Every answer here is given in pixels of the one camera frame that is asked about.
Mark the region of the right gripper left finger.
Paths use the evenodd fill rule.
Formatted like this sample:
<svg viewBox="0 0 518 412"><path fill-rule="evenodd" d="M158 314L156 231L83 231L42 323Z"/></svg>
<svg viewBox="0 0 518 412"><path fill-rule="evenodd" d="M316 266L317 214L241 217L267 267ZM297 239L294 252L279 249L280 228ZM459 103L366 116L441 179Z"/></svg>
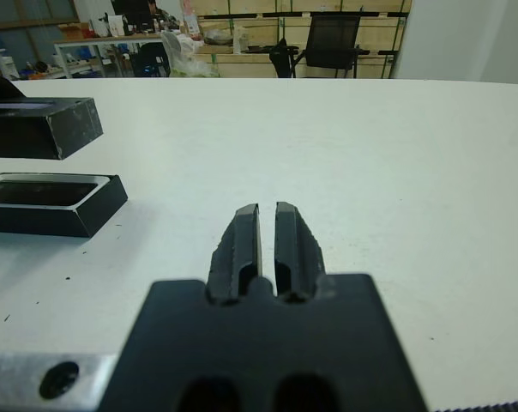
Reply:
<svg viewBox="0 0 518 412"><path fill-rule="evenodd" d="M259 206L251 203L235 212L211 257L207 296L214 304L232 304L248 293L262 275Z"/></svg>

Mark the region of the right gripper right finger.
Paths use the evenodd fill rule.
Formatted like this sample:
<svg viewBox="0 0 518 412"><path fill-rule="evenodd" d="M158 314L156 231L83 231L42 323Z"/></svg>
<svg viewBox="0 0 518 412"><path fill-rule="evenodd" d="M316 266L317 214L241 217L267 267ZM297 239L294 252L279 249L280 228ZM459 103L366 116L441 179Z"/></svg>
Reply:
<svg viewBox="0 0 518 412"><path fill-rule="evenodd" d="M287 202L276 204L274 272L284 301L312 299L317 280L326 275L321 247L298 208Z"/></svg>

